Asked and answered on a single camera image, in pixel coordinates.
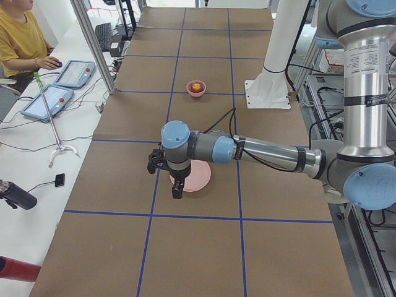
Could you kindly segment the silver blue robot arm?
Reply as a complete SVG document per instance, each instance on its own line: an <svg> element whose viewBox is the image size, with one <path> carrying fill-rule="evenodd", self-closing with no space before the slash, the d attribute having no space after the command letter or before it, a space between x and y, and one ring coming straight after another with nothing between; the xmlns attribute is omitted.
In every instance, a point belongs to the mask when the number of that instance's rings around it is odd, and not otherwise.
<svg viewBox="0 0 396 297"><path fill-rule="evenodd" d="M321 1L319 48L343 49L342 139L311 140L308 147L281 145L220 131L191 131L182 121L161 129L160 149L148 158L149 173L166 170L172 195L183 196L193 160L260 163L304 173L340 193L330 202L365 210L395 203L395 154L387 145L389 40L395 31L394 1Z"/></svg>

